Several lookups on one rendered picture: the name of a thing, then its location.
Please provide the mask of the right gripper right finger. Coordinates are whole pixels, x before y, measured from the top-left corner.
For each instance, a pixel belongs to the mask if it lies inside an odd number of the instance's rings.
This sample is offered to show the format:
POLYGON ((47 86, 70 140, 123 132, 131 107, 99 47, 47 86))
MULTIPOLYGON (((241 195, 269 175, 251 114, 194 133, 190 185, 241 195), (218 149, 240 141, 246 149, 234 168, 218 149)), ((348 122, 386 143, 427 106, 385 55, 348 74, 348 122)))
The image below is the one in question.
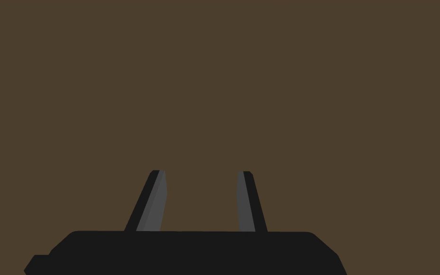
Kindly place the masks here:
POLYGON ((238 172, 236 199, 239 231, 267 232, 259 194, 251 172, 238 172))

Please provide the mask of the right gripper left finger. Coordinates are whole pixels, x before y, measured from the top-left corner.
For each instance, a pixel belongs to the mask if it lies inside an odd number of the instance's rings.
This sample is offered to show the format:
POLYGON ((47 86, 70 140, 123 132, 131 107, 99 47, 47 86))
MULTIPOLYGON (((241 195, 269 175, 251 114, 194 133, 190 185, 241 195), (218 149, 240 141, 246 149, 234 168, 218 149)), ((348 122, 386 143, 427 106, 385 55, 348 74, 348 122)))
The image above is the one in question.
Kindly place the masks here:
POLYGON ((160 231, 167 193, 165 171, 152 171, 148 175, 130 218, 127 221, 125 232, 160 231))

